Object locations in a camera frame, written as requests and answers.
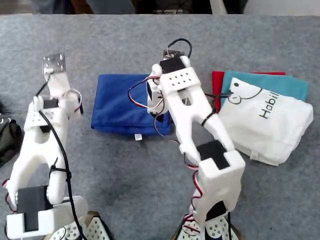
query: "gray table surface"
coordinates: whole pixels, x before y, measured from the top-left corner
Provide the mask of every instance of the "gray table surface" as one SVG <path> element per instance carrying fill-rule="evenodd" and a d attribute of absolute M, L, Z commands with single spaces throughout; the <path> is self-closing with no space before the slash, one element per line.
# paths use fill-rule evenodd
<path fill-rule="evenodd" d="M 85 111 L 69 125 L 73 194 L 99 211 L 117 240 L 168 240 L 194 190 L 177 146 L 158 136 L 137 142 L 99 133 L 90 123 L 99 74 L 149 73 L 167 44 L 181 37 L 193 44 L 191 63 L 207 92 L 213 70 L 285 71 L 310 82 L 314 122 L 286 163 L 271 167 L 245 157 L 232 221 L 248 240 L 318 239 L 320 17 L 1 16 L 0 99 L 23 126 L 28 104 L 44 82 L 41 57 L 65 52 L 70 84 L 82 93 Z M 183 43 L 177 48 L 187 51 Z M 193 136 L 197 144 L 211 139 L 198 125 Z M 13 163 L 0 169 L 0 181 L 10 176 Z M 30 184 L 47 183 L 48 172 L 41 167 Z M 0 210 L 4 225 L 9 213 L 4 201 Z"/>

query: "care label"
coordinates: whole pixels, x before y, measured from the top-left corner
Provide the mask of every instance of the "care label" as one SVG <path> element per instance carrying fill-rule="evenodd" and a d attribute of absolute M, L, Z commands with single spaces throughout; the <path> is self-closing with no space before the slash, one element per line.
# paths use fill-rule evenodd
<path fill-rule="evenodd" d="M 134 135 L 134 139 L 135 139 L 136 141 L 141 141 L 141 140 L 142 140 L 142 134 L 135 134 L 135 135 Z"/>
<path fill-rule="evenodd" d="M 251 153 L 250 153 L 250 159 L 251 160 L 258 160 L 258 155 L 259 155 L 259 153 L 257 153 L 256 151 L 251 151 Z"/>

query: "folded blue towel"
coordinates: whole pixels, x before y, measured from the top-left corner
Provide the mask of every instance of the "folded blue towel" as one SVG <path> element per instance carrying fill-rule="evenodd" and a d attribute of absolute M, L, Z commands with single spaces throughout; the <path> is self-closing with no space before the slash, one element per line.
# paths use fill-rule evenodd
<path fill-rule="evenodd" d="M 128 89 L 148 77 L 147 74 L 102 74 L 96 89 L 91 128 L 117 134 L 156 135 L 154 117 L 147 109 L 136 106 L 128 99 Z M 137 102 L 147 105 L 146 84 L 132 89 L 131 95 Z M 171 117 L 163 115 L 163 122 L 156 121 L 156 127 L 163 135 L 171 132 Z"/>
<path fill-rule="evenodd" d="M 226 71 L 223 77 L 222 93 L 228 92 L 232 78 L 304 102 L 307 100 L 309 83 L 292 76 Z"/>

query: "white tote bag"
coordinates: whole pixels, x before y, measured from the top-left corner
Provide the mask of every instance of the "white tote bag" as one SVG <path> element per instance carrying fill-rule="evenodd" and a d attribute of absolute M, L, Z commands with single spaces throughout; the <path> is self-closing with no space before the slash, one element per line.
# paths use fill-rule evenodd
<path fill-rule="evenodd" d="M 266 164 L 284 163 L 314 119 L 312 105 L 235 77 L 230 90 L 219 117 L 235 148 Z"/>

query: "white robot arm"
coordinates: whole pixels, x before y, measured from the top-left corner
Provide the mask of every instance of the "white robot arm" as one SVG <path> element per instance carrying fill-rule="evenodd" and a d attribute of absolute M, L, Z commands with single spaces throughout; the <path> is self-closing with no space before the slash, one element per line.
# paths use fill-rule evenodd
<path fill-rule="evenodd" d="M 29 105 L 20 155 L 5 184 L 14 211 L 6 218 L 9 239 L 52 234 L 75 221 L 70 199 L 64 197 L 71 177 L 64 147 L 69 119 L 81 115 L 82 99 L 70 88 L 63 54 L 43 57 L 43 73 L 46 83 Z M 46 85 L 50 96 L 39 96 Z M 42 164 L 50 168 L 48 186 L 27 187 Z M 72 199 L 77 217 L 84 219 L 87 202 L 80 196 Z"/>
<path fill-rule="evenodd" d="M 150 76 L 148 112 L 159 115 L 169 111 L 180 152 L 198 172 L 198 177 L 196 173 L 193 175 L 196 190 L 185 220 L 193 217 L 201 229 L 200 239 L 204 239 L 206 223 L 234 210 L 245 162 L 210 106 L 187 56 L 170 57 L 153 65 Z M 214 140 L 196 147 L 192 140 L 192 122 L 200 123 Z"/>

